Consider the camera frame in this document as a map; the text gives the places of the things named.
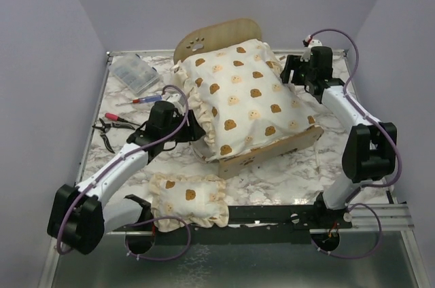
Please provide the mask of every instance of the wire cutter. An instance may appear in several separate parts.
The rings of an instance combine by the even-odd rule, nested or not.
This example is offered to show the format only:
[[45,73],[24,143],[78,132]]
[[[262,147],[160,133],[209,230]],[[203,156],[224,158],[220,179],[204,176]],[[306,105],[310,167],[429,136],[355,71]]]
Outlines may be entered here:
[[136,128],[133,127],[133,125],[130,124],[119,124],[119,123],[105,123],[101,118],[101,126],[93,125],[92,128],[95,128],[96,130],[100,131],[100,137],[103,139],[104,146],[106,146],[106,149],[111,152],[115,153],[115,151],[112,149],[109,138],[107,137],[106,133],[109,132],[110,128],[125,128],[127,130],[136,130]]

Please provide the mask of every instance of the screwdriver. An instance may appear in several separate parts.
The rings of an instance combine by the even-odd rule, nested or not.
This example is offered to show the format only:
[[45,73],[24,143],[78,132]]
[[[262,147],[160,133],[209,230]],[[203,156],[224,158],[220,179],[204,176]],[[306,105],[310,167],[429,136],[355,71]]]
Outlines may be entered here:
[[108,120],[113,120],[114,122],[129,123],[132,125],[140,126],[139,124],[132,123],[129,120],[125,120],[124,118],[121,118],[120,116],[114,115],[112,113],[105,113],[104,117],[106,117]]
[[133,104],[133,103],[154,103],[154,102],[159,101],[159,100],[162,100],[162,96],[157,94],[155,96],[145,96],[143,98],[138,98],[138,99],[129,101],[127,103],[118,103],[115,106],[130,105],[130,104]]

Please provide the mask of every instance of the pillow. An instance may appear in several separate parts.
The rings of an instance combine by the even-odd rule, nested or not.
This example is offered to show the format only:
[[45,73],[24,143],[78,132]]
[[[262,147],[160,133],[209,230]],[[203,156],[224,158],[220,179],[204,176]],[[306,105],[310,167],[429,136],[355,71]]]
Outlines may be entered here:
[[206,160],[237,156],[312,126],[314,112],[279,79],[281,65],[252,39],[178,64],[176,84],[205,130]]
[[[187,223],[209,228],[228,225],[229,211],[225,203],[225,181],[215,175],[186,177],[156,173],[150,180],[151,212],[155,217],[174,215]],[[175,219],[156,223],[161,232],[183,226]]]

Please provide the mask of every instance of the plastic box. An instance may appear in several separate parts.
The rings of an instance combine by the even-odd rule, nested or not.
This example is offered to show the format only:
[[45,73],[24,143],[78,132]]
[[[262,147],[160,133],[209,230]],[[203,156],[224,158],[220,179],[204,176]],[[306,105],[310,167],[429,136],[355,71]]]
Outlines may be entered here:
[[157,71],[136,54],[127,54],[109,66],[115,75],[136,96],[160,81]]

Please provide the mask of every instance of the marble tabletop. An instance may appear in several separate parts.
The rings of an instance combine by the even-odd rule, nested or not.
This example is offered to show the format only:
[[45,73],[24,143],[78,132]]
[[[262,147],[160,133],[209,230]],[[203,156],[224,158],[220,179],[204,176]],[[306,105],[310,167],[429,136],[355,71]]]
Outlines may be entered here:
[[[172,56],[147,56],[142,59],[161,74],[162,81],[148,92],[161,92],[170,82]],[[334,76],[346,80],[349,70],[345,57],[334,57]],[[279,156],[261,164],[247,167],[239,176],[227,180],[226,202],[228,205],[308,204],[318,193],[330,186],[341,172],[341,156],[347,141],[347,133],[337,118],[304,90],[297,89],[301,99],[316,112],[317,123],[325,130],[313,146],[293,154]],[[136,98],[115,77],[109,75],[101,101],[99,117],[115,113],[136,123],[147,120],[150,104],[115,106]],[[131,133],[126,129],[111,129],[107,136],[115,152],[118,152]],[[103,144],[99,131],[95,131],[90,143],[88,158],[82,179],[87,179],[113,158]],[[133,175],[109,203],[117,202],[125,195],[135,194],[150,200],[148,180],[153,173],[177,173],[183,175],[217,174],[217,164],[204,164],[197,160],[187,143],[179,144],[173,151],[158,155],[148,166]],[[385,190],[367,187],[353,202],[388,203]]]

